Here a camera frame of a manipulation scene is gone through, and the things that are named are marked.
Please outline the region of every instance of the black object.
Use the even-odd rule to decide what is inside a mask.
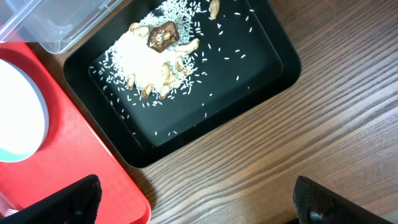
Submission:
[[[298,177],[293,201],[300,224],[392,224],[306,177]]]
[[[71,55],[64,66],[68,84],[122,157],[134,167],[148,166],[286,90],[297,81],[301,72],[300,59],[268,1],[221,2],[217,20],[210,21],[208,13],[194,17],[195,21],[200,21],[205,34],[195,34],[201,40],[196,51],[200,56],[195,73],[207,72],[208,75],[191,76],[193,81],[201,80],[202,84],[196,83],[190,95],[182,95],[183,91],[178,90],[176,99],[166,99],[163,106],[148,108],[146,102],[152,104],[154,96],[143,101],[138,101],[135,96],[129,102],[127,95],[133,98],[136,91],[118,91],[116,85],[108,85],[103,91],[105,78],[91,76],[89,66],[98,68],[104,52],[129,26],[162,2],[134,0]],[[217,28],[217,23],[222,24],[221,29]],[[201,62],[201,52],[208,59],[205,63]],[[118,104],[115,103],[117,98],[121,99]],[[122,109],[125,109],[124,118],[129,114],[129,119],[122,119],[122,114],[118,114]]]
[[[0,224],[94,224],[101,196],[100,180],[89,175],[6,217]]]

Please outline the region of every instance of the white plate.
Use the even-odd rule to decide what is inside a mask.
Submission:
[[[0,59],[0,161],[18,162],[35,153],[49,130],[49,112],[33,80]]]

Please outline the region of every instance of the wood grain surface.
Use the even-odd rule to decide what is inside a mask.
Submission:
[[[152,223],[285,223],[296,217],[299,175],[377,215],[398,209],[398,1],[271,4],[302,76],[148,168],[122,162],[151,202]],[[53,56],[30,46],[104,138],[63,78],[72,51]]]

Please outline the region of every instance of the clear plastic container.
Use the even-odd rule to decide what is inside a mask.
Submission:
[[[0,0],[0,42],[66,52],[123,0]]]

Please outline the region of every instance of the red mat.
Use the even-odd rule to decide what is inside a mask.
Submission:
[[[16,207],[26,208],[96,174],[103,190],[96,223],[148,223],[151,210],[145,196],[31,49],[23,43],[0,44],[0,58],[30,75],[43,93],[50,116],[47,138],[32,157],[0,162],[0,192]],[[10,85],[18,88],[17,83]]]

